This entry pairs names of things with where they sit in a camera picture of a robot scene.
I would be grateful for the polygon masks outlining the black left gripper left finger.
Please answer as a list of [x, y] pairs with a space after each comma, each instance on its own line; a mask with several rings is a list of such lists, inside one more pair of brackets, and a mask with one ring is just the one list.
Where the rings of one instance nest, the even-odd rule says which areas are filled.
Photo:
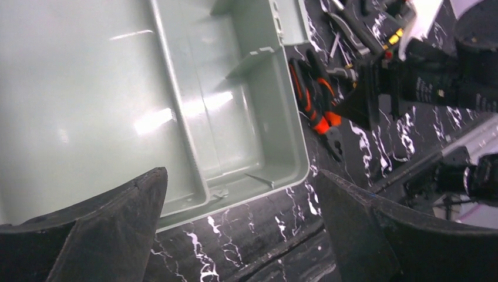
[[154, 168], [67, 208], [1, 226], [2, 281], [141, 281], [167, 192]]

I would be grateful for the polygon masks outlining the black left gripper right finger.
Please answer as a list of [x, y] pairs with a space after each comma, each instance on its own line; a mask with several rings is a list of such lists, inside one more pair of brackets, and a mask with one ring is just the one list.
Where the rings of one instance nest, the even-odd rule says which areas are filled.
[[439, 219], [317, 174], [343, 281], [496, 281], [497, 230]]

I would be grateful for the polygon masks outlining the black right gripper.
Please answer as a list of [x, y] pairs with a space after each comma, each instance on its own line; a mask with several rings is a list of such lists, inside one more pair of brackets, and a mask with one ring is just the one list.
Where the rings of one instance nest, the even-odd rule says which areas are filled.
[[[453, 54], [414, 36], [401, 38], [401, 54], [389, 65], [391, 115], [404, 113], [403, 102], [497, 112], [497, 1], [479, 1], [453, 26]], [[335, 113], [364, 130], [379, 125], [382, 93], [380, 63], [359, 65], [354, 90]]]

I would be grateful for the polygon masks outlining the black orange pliers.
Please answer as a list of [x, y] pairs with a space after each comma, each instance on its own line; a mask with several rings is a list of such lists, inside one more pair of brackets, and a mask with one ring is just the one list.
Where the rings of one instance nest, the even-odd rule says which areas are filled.
[[312, 48], [305, 59], [288, 60], [292, 87], [300, 110], [308, 118], [310, 128], [321, 139], [328, 153], [337, 162], [344, 161], [342, 135], [338, 129], [341, 117], [334, 112], [339, 98], [334, 93], [330, 75]]

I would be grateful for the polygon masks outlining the black yellow screwdriver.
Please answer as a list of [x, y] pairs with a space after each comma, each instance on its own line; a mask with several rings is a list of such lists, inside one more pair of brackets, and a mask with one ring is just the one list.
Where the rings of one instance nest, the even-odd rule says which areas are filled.
[[399, 28], [393, 35], [387, 38], [386, 42], [383, 45], [383, 49], [389, 49], [395, 46], [403, 37], [404, 30], [403, 28]]

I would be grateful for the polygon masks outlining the black long nose pliers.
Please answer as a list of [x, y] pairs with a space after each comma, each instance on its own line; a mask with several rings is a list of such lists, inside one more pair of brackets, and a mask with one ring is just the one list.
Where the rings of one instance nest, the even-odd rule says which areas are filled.
[[354, 17], [354, 14], [346, 9], [341, 1], [327, 1], [335, 8], [334, 11], [325, 5], [325, 1], [320, 1], [321, 8], [325, 15], [339, 27], [345, 35], [353, 50], [360, 56], [366, 56], [371, 53], [379, 55], [384, 53], [385, 49], [377, 39], [366, 30], [364, 24]]

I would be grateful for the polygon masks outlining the grey green tool box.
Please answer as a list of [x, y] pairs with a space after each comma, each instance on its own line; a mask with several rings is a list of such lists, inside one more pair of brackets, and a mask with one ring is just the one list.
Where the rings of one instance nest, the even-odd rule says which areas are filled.
[[2, 1], [1, 223], [155, 167], [159, 230], [303, 182], [308, 39], [303, 1]]

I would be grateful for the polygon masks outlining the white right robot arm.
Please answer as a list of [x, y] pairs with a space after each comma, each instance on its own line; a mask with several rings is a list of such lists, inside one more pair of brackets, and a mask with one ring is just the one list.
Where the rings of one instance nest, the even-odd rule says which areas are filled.
[[451, 55], [421, 40], [440, 1], [415, 1], [415, 17], [393, 57], [385, 52], [358, 62], [355, 89], [337, 104], [335, 114], [371, 130], [379, 122], [379, 96], [391, 99], [400, 118], [408, 103], [497, 112], [497, 2], [465, 1], [453, 26]]

